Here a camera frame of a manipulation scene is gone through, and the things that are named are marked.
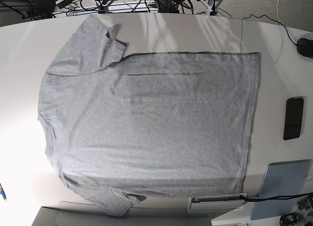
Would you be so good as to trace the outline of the blue-grey tablet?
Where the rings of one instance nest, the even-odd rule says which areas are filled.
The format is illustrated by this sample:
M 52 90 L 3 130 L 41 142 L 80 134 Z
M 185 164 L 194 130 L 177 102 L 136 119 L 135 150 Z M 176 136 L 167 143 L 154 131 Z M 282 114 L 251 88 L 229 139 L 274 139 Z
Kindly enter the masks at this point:
M 268 166 L 259 198 L 297 195 L 309 171 L 309 159 L 276 162 Z M 288 214 L 295 200 L 267 200 L 255 204 L 250 219 L 261 220 Z

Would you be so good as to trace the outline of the grey T-shirt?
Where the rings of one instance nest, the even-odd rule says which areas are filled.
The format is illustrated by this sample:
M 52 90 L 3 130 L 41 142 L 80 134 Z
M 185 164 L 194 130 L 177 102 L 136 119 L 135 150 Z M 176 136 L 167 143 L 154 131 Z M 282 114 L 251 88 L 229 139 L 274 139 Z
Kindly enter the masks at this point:
M 116 217 L 142 197 L 240 194 L 259 53 L 125 48 L 89 16 L 43 76 L 38 120 L 62 183 Z

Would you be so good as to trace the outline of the blue orange pen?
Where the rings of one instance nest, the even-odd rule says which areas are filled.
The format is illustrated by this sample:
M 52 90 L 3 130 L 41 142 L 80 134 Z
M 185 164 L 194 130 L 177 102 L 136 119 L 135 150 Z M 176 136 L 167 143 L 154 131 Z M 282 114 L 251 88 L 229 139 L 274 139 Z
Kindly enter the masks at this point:
M 3 187 L 2 187 L 1 184 L 0 184 L 0 195 L 2 196 L 2 198 L 3 198 L 4 200 L 7 200 L 6 194 L 5 194 L 4 189 L 3 189 Z

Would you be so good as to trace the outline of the black smartphone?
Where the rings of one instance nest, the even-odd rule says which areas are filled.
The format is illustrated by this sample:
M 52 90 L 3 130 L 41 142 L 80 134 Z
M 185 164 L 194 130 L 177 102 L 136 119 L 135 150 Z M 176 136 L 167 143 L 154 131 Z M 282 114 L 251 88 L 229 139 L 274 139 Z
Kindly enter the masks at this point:
M 304 99 L 302 97 L 293 97 L 286 101 L 283 140 L 291 140 L 300 137 L 303 108 Z

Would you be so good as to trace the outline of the black computer mouse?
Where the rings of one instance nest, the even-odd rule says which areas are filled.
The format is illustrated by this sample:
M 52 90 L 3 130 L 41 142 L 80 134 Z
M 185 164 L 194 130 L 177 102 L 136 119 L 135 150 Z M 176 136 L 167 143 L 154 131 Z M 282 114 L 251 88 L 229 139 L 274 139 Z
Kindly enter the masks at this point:
M 297 52 L 308 58 L 313 58 L 313 41 L 306 39 L 306 38 L 300 38 L 297 41 L 296 45 Z

